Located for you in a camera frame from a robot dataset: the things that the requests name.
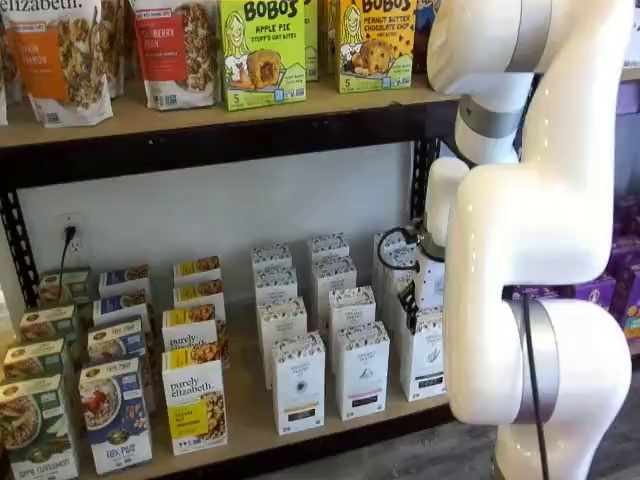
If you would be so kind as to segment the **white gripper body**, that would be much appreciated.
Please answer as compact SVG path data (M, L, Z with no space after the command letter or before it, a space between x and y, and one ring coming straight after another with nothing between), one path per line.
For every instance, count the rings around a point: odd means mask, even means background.
M430 258L418 259L420 271L415 276L415 297L419 308L443 305L445 264Z

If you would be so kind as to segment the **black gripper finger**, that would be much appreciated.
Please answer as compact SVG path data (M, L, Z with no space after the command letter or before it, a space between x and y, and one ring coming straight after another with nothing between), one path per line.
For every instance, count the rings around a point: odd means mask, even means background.
M405 287L401 288L397 297L403 311L404 325L411 334L414 334L418 313L414 281L410 280Z

